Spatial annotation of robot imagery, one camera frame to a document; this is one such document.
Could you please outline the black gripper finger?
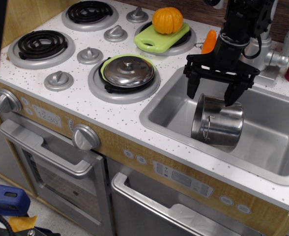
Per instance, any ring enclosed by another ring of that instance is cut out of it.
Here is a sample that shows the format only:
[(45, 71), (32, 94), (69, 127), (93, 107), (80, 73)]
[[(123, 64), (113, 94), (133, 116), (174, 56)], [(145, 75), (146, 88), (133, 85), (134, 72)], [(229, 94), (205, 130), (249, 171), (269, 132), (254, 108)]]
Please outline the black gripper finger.
[(251, 84), (249, 83), (239, 83), (239, 84), (230, 84), (227, 87), (227, 90), (224, 94), (225, 106), (233, 105), (239, 97), (244, 93), (245, 90), (250, 89)]
[(191, 99), (194, 99), (200, 84), (201, 75), (196, 71), (189, 71), (186, 73), (186, 77), (188, 78), (187, 96)]

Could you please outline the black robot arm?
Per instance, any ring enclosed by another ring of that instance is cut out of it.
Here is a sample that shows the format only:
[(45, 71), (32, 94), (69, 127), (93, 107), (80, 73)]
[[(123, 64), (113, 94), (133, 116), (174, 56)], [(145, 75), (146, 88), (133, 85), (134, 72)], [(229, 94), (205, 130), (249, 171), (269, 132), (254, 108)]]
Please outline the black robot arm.
[(183, 73), (188, 78), (187, 96), (195, 97), (202, 78), (228, 84), (225, 106), (231, 106), (252, 88), (260, 74), (251, 61), (262, 55), (262, 34), (272, 23), (273, 0), (230, 0), (225, 22), (214, 48), (206, 54), (187, 56)]

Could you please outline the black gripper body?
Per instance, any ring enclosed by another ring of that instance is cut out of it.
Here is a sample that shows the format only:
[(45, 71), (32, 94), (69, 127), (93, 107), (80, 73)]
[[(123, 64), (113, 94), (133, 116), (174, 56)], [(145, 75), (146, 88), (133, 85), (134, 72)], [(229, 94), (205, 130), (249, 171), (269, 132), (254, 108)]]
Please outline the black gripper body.
[(246, 44), (233, 44), (219, 36), (214, 49), (208, 54), (187, 56), (184, 74), (189, 71), (200, 73), (201, 78), (225, 84), (254, 84), (259, 70), (245, 64), (239, 58)]

